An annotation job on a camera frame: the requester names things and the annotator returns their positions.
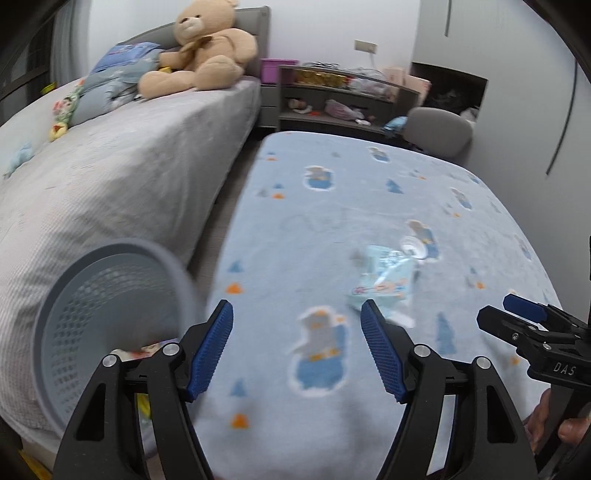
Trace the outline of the white round plastic lid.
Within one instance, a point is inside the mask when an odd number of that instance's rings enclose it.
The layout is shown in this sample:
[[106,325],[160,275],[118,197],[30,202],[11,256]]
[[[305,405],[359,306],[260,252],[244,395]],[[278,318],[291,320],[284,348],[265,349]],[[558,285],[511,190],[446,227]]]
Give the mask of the white round plastic lid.
[[426,243],[415,236],[405,236],[400,241],[401,250],[416,260],[426,260],[429,258],[429,249]]

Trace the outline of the light blue wet-wipes packet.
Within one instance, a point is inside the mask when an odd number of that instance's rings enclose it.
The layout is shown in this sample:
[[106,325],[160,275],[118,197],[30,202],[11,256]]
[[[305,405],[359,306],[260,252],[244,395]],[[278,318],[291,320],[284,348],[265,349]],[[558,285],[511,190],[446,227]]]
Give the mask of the light blue wet-wipes packet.
[[401,250],[370,245],[361,257],[359,279],[346,294],[349,307],[360,311],[363,303],[373,300],[390,323],[414,328],[412,298],[417,263]]

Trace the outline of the grey perforated trash basket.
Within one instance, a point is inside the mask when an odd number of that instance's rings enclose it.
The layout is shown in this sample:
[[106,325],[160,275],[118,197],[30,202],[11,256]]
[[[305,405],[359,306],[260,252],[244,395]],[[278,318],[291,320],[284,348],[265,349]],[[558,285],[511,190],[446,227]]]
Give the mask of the grey perforated trash basket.
[[147,240],[103,244],[71,263],[43,301],[32,335],[32,376],[52,431],[66,425],[100,360],[179,340],[204,322],[181,261]]

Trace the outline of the grey round chair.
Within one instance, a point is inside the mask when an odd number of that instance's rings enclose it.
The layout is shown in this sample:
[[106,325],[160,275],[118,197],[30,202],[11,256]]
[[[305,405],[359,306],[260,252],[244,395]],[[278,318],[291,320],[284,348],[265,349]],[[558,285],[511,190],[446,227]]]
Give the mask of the grey round chair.
[[473,124],[450,111],[417,107],[412,109],[403,130],[406,142],[431,156],[455,159],[471,142]]

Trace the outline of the bed with grey checked cover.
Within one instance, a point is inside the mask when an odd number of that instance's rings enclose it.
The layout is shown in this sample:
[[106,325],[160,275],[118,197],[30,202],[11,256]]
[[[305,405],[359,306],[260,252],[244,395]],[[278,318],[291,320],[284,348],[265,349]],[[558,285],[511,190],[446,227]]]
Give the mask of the bed with grey checked cover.
[[245,145],[260,84],[139,100],[46,145],[1,183],[1,416],[21,436],[55,437],[32,375],[35,318],[89,249],[155,241],[188,262]]

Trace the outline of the pink plastic bag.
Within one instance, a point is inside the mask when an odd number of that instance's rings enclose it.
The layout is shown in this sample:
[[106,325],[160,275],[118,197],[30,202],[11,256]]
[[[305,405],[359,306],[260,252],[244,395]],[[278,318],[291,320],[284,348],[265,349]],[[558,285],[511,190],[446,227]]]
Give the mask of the pink plastic bag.
[[335,119],[344,121],[356,121],[365,119],[365,115],[359,110],[355,110],[338,102],[334,99],[329,99],[325,102],[325,113]]

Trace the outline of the small light blue plush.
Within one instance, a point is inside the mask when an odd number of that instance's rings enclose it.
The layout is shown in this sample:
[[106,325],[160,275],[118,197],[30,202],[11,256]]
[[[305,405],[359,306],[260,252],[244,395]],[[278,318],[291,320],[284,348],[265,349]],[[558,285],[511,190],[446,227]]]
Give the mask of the small light blue plush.
[[30,161],[33,156],[32,144],[26,143],[9,160],[4,177],[9,178],[20,166]]

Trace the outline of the grey low shelf unit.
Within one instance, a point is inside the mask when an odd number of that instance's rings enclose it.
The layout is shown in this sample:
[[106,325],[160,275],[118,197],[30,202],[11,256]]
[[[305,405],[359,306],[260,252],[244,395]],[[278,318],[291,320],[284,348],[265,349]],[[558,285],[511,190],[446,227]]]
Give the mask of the grey low shelf unit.
[[[349,77],[345,89],[297,84],[294,71],[311,69],[334,72]],[[277,79],[280,115],[279,131],[307,131],[392,143],[394,133],[386,125],[407,115],[417,104],[420,93],[376,76],[313,66],[283,66]],[[344,121],[325,113],[325,102],[334,99],[352,109],[359,110],[365,119]]]

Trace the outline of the gold foil packages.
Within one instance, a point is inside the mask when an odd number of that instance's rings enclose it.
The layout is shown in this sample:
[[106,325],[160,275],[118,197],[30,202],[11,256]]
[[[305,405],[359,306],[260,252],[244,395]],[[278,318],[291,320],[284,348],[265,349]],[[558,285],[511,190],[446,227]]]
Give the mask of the gold foil packages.
[[294,82],[303,85],[345,89],[349,85],[349,77],[328,71],[297,69],[294,71]]

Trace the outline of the grey nightstand drawers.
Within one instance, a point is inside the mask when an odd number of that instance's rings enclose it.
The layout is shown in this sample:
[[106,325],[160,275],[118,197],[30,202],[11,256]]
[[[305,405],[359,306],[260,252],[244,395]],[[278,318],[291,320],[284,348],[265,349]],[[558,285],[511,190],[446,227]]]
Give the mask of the grey nightstand drawers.
[[260,85],[260,110],[257,125],[259,128],[276,130],[280,106],[276,84]]

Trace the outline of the small green yellow doll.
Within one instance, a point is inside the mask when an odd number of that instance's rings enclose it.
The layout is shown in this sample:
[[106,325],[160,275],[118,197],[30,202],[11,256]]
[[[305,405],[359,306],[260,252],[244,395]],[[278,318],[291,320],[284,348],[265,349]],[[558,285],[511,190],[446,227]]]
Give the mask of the small green yellow doll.
[[83,85],[84,80],[80,80],[66,97],[54,104],[52,109],[54,122],[49,132],[50,142],[57,140],[67,132],[73,114],[77,109]]

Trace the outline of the light blue folded quilt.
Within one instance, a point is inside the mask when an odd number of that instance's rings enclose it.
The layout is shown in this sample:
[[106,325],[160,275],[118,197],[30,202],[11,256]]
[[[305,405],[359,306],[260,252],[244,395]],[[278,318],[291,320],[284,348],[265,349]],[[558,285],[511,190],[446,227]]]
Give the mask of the light blue folded quilt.
[[158,68],[161,52],[161,49],[155,49],[134,63],[113,66],[88,75],[69,125],[79,125],[133,101],[138,94],[140,78]]

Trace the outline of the purple storage box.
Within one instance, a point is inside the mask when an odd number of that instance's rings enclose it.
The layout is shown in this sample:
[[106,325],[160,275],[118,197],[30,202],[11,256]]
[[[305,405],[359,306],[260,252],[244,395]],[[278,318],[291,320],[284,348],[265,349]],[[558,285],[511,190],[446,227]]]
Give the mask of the purple storage box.
[[260,60],[260,81],[263,84],[275,84],[280,76],[280,68],[283,66],[297,66],[294,59],[263,58]]

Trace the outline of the blue patterned pillow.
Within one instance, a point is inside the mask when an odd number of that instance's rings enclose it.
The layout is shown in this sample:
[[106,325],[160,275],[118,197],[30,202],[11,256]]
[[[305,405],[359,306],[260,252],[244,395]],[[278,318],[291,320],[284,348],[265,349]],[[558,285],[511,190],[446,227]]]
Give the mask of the blue patterned pillow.
[[91,70],[91,73],[97,73],[111,67],[126,66],[136,63],[148,53],[160,49],[161,46],[154,42],[117,44],[100,58]]

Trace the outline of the large tan teddy bear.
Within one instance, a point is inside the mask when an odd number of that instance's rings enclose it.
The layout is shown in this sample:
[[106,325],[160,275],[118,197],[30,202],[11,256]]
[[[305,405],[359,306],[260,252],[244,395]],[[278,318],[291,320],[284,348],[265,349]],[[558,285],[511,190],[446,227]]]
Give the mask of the large tan teddy bear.
[[256,58],[256,38],[235,27],[236,1],[197,0],[176,18],[173,35],[179,49],[159,54],[158,71],[145,73],[138,93],[158,98],[189,89],[229,88]]

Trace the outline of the wall power socket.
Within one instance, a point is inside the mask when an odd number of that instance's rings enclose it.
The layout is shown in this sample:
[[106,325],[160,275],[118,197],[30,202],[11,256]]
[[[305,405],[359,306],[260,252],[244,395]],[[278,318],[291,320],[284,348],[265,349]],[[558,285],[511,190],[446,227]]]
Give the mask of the wall power socket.
[[356,40],[353,43],[353,48],[355,48],[356,51],[365,52],[370,55],[375,55],[377,53],[378,46],[376,43]]

